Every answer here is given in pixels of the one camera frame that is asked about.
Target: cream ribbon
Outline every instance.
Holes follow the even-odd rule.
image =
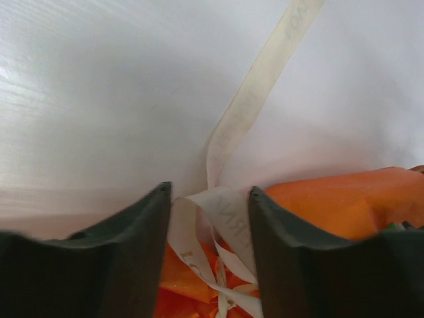
[[[288,60],[311,26],[324,0],[293,0],[219,121],[207,151],[208,190],[177,198],[172,206],[168,241],[175,253],[206,284],[219,292],[218,318],[225,318],[234,303],[254,318],[262,317],[260,300],[247,295],[257,288],[246,199],[228,187],[216,187],[233,150],[254,124],[260,110]],[[196,215],[201,209],[213,228],[234,253],[220,247],[217,279],[196,236]],[[226,287],[223,264],[250,283],[235,289]]]

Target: white backdrop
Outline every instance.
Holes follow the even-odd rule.
[[[207,141],[288,3],[0,0],[0,225],[59,237],[161,181],[204,189]],[[327,0],[221,184],[424,163],[423,16]]]

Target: gift bag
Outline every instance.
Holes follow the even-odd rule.
[[[176,317],[260,317],[246,197],[238,190],[409,167],[422,158],[421,35],[411,31],[421,25],[421,4],[326,2],[280,77],[321,5],[2,4],[5,182],[31,193],[77,188],[79,200],[98,189],[125,193],[79,209],[111,212],[134,193],[174,181],[179,199],[166,257],[191,285],[168,272],[156,312],[172,313],[169,305]],[[212,128],[285,10],[206,156]],[[33,106],[22,111],[28,99]],[[253,125],[265,100],[269,107]],[[199,193],[206,183],[210,190]],[[11,209],[21,200],[2,204]],[[34,215],[28,207],[15,210]]]

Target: white paper bag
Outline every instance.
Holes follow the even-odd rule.
[[[100,218],[162,180],[203,190],[205,141],[288,4],[0,4],[3,224]],[[420,164],[423,11],[327,1],[219,184]]]

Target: orange paper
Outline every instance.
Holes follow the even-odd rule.
[[[221,242],[221,246],[230,250],[225,242]],[[202,244],[202,248],[216,276],[217,255],[206,244]],[[247,284],[227,269],[226,276],[228,288]],[[259,297],[258,291],[250,295]],[[154,318],[215,318],[217,312],[217,291],[198,278],[167,245]],[[227,313],[227,318],[251,318],[251,316],[241,308],[234,307]]]
[[[293,214],[352,240],[392,223],[424,225],[424,174],[384,168],[274,185],[266,193]]]

